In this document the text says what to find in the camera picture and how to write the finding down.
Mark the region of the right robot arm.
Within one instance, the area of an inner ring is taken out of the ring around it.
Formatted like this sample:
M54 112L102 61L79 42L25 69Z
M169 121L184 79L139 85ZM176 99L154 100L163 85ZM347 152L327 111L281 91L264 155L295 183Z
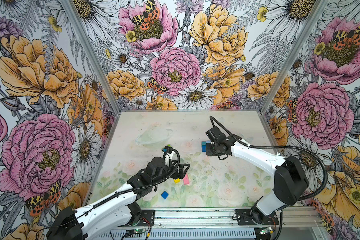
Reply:
M237 135L226 136L217 126L206 132L210 142L206 154L225 160L229 156L245 160L274 179L273 189L262 196L247 214L254 224L261 225L275 211L293 206L309 186L299 160L266 152L265 146L254 146Z

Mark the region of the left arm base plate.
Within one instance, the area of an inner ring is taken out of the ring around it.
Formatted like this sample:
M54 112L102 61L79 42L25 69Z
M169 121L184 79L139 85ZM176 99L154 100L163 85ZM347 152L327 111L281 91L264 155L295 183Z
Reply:
M131 213L128 225L131 227L153 227L155 222L155 210L139 210Z

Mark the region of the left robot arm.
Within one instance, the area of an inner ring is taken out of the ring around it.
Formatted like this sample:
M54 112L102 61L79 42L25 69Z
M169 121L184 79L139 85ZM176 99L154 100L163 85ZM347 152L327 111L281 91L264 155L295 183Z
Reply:
M113 194L84 207L68 207L58 214L46 234L48 240L93 240L113 227L135 225L142 210L137 200L168 179L183 179L190 164L169 154L154 157Z

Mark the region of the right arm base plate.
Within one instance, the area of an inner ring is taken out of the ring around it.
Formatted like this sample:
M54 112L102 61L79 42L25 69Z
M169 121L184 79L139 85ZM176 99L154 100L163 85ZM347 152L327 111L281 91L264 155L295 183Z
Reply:
M276 226L280 223L276 212L266 216L249 208L235 209L232 220L237 221L239 226Z

